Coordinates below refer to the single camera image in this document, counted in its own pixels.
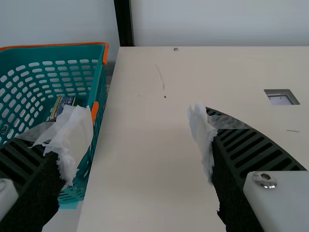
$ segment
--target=black pole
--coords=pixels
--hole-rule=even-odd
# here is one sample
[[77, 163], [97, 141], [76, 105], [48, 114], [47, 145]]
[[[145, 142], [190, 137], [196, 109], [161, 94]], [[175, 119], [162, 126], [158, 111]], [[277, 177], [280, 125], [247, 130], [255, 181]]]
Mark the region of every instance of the black pole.
[[134, 46], [130, 0], [114, 0], [121, 47]]

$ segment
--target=basket hole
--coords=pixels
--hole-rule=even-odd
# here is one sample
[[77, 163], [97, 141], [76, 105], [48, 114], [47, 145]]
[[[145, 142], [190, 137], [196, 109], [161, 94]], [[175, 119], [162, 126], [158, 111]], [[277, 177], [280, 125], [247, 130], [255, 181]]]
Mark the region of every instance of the basket hole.
[[32, 118], [30, 121], [29, 121], [29, 126], [31, 126], [34, 122], [34, 119]]
[[14, 88], [12, 88], [11, 93], [12, 93], [12, 94], [15, 94], [15, 93], [16, 93], [16, 91], [17, 91], [17, 88], [16, 88], [16, 87], [14, 87]]
[[18, 130], [21, 132], [24, 128], [25, 124], [22, 122], [18, 128]]
[[69, 78], [69, 77], [62, 78], [62, 81], [70, 81], [70, 80], [71, 80], [71, 78]]
[[51, 71], [54, 71], [55, 68], [54, 67], [46, 67], [45, 70], [48, 71], [48, 72], [51, 72]]
[[17, 113], [17, 112], [20, 110], [20, 108], [21, 108], [21, 105], [18, 104], [18, 105], [15, 107], [14, 111]]
[[5, 85], [7, 88], [10, 88], [11, 86], [12, 86], [12, 82], [11, 81], [9, 81], [8, 83], [6, 83], [6, 85]]
[[43, 61], [42, 63], [43, 63], [43, 65], [52, 65], [53, 64], [51, 61]]
[[33, 62], [29, 64], [29, 67], [39, 66], [40, 64], [38, 62]]
[[25, 102], [26, 102], [26, 98], [23, 98], [20, 102], [22, 103], [22, 104], [24, 104]]
[[25, 82], [29, 82], [29, 81], [32, 81], [32, 80], [33, 80], [33, 78], [30, 76], [30, 77], [25, 79]]
[[11, 123], [13, 121], [13, 119], [15, 118], [15, 114], [10, 114], [9, 118], [8, 118], [8, 122]]
[[17, 86], [20, 88], [20, 87], [22, 87], [24, 85], [24, 82], [19, 82], [18, 84], [17, 84]]
[[69, 63], [69, 64], [76, 64], [76, 63], [77, 63], [77, 60], [75, 60], [75, 59], [70, 59], [70, 60], [68, 60], [68, 63]]
[[27, 115], [25, 116], [25, 122], [27, 122], [27, 121], [29, 120], [29, 118], [30, 118], [30, 114], [27, 114]]
[[14, 106], [15, 104], [16, 104], [16, 100], [13, 99], [13, 100], [11, 100], [9, 106], [10, 106], [11, 108], [13, 108], [13, 106]]
[[59, 81], [59, 79], [58, 78], [51, 78], [51, 79], [49, 79], [51, 82], [58, 82]]
[[79, 62], [81, 62], [81, 63], [89, 63], [89, 60], [88, 59], [81, 59]]
[[84, 74], [84, 75], [91, 75], [92, 72], [91, 72], [91, 71], [83, 71], [83, 74]]
[[82, 69], [90, 69], [90, 65], [82, 65]]
[[24, 76], [27, 76], [27, 75], [29, 75], [29, 72], [28, 72], [28, 71], [25, 71], [25, 72], [23, 72], [23, 73], [20, 74], [21, 77], [24, 77]]
[[14, 134], [14, 130], [13, 129], [10, 129], [10, 131], [9, 131], [9, 133], [8, 133], [8, 135], [6, 136], [8, 139], [11, 139], [12, 138], [12, 136], [13, 136], [13, 134]]
[[77, 70], [77, 69], [79, 69], [79, 67], [78, 66], [70, 66], [70, 69], [71, 70]]
[[4, 101], [4, 102], [7, 102], [10, 98], [11, 98], [11, 95], [8, 93], [8, 94], [5, 95], [5, 97], [3, 98], [3, 101]]
[[28, 87], [27, 87], [27, 86], [25, 86], [25, 87], [22, 89], [23, 93], [27, 92], [27, 90], [28, 90]]
[[69, 75], [68, 72], [62, 72], [62, 73], [60, 73], [60, 76], [68, 76], [68, 75]]
[[39, 72], [42, 72], [42, 69], [33, 69], [32, 72], [33, 73], [39, 73]]
[[4, 109], [2, 112], [2, 117], [5, 118], [9, 114], [9, 109]]
[[16, 71], [20, 71], [20, 70], [23, 70], [25, 68], [25, 65], [21, 65], [19, 67], [16, 68]]
[[22, 96], [22, 94], [19, 92], [19, 93], [16, 95], [16, 98], [17, 98], [17, 99], [20, 99], [21, 96]]
[[56, 64], [65, 64], [64, 60], [56, 60]]
[[17, 126], [18, 126], [18, 124], [19, 124], [19, 122], [20, 122], [20, 119], [19, 119], [19, 118], [17, 118], [17, 119], [15, 120], [15, 122], [14, 122], [14, 127], [17, 127]]
[[13, 77], [13, 81], [14, 81], [14, 82], [16, 82], [16, 81], [18, 81], [18, 80], [19, 80], [19, 77], [18, 77], [18, 76]]
[[36, 85], [35, 82], [32, 82], [32, 83], [29, 85], [29, 87], [32, 88], [32, 87], [34, 87], [35, 85]]
[[13, 70], [9, 70], [9, 71], [8, 71], [8, 75], [9, 75], [9, 76], [12, 76], [13, 74], [14, 74], [14, 71], [13, 71]]
[[36, 75], [35, 77], [36, 77], [36, 78], [43, 78], [43, 77], [45, 77], [45, 75], [44, 75], [44, 74], [38, 74], [38, 75]]
[[2, 88], [0, 89], [0, 97], [4, 94], [5, 90]]
[[2, 77], [0, 78], [0, 81], [1, 81], [1, 82], [5, 82], [7, 79], [8, 79], [8, 78], [7, 78], [6, 76], [2, 76]]
[[81, 72], [72, 72], [72, 75], [73, 76], [78, 76], [78, 75], [80, 75], [81, 74]]

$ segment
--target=teal plastic basket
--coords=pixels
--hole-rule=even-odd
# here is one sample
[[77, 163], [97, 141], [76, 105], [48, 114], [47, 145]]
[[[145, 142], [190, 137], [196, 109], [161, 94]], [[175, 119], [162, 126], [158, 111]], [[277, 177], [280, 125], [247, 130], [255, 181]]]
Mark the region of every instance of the teal plastic basket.
[[107, 50], [101, 42], [0, 48], [0, 145], [48, 121], [59, 95], [75, 96], [83, 107], [99, 103], [91, 146], [60, 204], [84, 199], [107, 99]]

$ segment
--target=white wall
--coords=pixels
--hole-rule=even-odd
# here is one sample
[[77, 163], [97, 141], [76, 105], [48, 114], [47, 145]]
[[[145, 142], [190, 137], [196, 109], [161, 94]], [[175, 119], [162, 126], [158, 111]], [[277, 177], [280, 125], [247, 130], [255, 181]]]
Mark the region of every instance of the white wall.
[[113, 63], [119, 37], [113, 0], [1, 0], [0, 46], [106, 41]]
[[136, 46], [309, 45], [308, 0], [131, 0]]

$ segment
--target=rectangular hole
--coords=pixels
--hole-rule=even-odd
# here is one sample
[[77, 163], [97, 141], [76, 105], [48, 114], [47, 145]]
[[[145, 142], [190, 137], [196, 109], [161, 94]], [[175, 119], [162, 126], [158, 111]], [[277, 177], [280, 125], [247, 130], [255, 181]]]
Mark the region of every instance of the rectangular hole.
[[25, 184], [25, 179], [20, 176], [18, 173], [14, 172], [10, 167], [5, 165], [0, 161], [0, 170], [5, 173], [8, 177], [10, 177], [13, 181], [16, 181], [19, 183], [21, 186]]
[[256, 132], [252, 132], [251, 134], [249, 134], [246, 137], [244, 137], [242, 140], [238, 141], [237, 143], [235, 143], [234, 145], [229, 147], [226, 151], [227, 152], [233, 151], [236, 147], [242, 145], [245, 141], [249, 140], [250, 138], [252, 138], [255, 135], [256, 135]]
[[287, 167], [291, 163], [292, 161], [289, 158], [285, 158], [280, 163], [272, 167], [270, 171], [282, 171], [285, 167]]
[[289, 89], [264, 89], [264, 92], [273, 105], [300, 105]]
[[231, 144], [232, 142], [234, 142], [235, 140], [237, 140], [240, 136], [242, 136], [243, 134], [245, 134], [249, 129], [244, 129], [241, 132], [239, 132], [237, 135], [235, 135], [234, 137], [230, 138], [228, 141], [226, 141], [223, 146], [227, 146], [229, 144]]
[[19, 160], [15, 155], [11, 154], [9, 151], [6, 149], [2, 149], [1, 152], [8, 158], [10, 159], [13, 163], [15, 163], [17, 166], [19, 166], [22, 170], [24, 170], [26, 173], [29, 175], [33, 174], [33, 170], [29, 168], [27, 165], [24, 164], [23, 161]]
[[24, 149], [22, 149], [18, 144], [11, 142], [11, 145], [16, 151], [18, 151], [22, 156], [29, 160], [34, 166], [38, 167], [40, 165], [39, 161], [37, 161], [35, 158], [25, 152]]
[[291, 171], [299, 171], [299, 170], [300, 170], [300, 168], [297, 165], [295, 165], [293, 168], [291, 168]]
[[254, 165], [250, 166], [249, 168], [245, 169], [240, 173], [241, 178], [246, 178], [247, 174], [252, 171], [258, 171], [261, 167], [263, 167], [265, 164], [268, 164], [275, 158], [279, 157], [282, 154], [280, 150], [274, 151], [270, 155], [266, 156], [265, 158], [261, 159]]
[[234, 132], [236, 132], [237, 129], [233, 129], [231, 130], [229, 133], [227, 133], [225, 136], [223, 136], [220, 141], [223, 141], [224, 139], [226, 139], [228, 136], [230, 136], [231, 134], [233, 134]]
[[266, 144], [265, 146], [261, 147], [260, 149], [257, 149], [256, 151], [254, 151], [253, 153], [251, 153], [250, 155], [248, 155], [246, 158], [242, 159], [241, 161], [237, 162], [235, 164], [236, 168], [241, 167], [242, 165], [244, 165], [245, 163], [249, 162], [250, 160], [252, 160], [253, 158], [255, 158], [256, 156], [258, 156], [259, 154], [261, 154], [262, 152], [264, 152], [265, 150], [269, 149], [270, 147], [272, 147], [271, 143]]

